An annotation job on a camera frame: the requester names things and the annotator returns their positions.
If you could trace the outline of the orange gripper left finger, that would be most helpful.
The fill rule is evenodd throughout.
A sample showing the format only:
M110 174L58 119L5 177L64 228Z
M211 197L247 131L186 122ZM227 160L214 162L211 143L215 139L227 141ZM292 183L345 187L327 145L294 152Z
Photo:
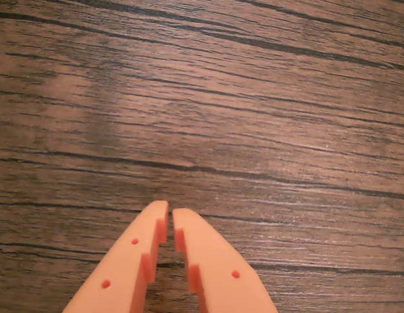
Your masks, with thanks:
M159 245L166 242L168 202L153 201L129 224L64 312L143 312L155 281Z

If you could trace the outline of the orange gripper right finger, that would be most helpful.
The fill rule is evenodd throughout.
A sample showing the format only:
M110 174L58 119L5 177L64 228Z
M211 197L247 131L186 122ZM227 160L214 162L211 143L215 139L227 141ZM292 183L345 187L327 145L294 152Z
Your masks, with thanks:
M176 250L185 257L191 293L201 312L277 312L256 271L191 209L172 212Z

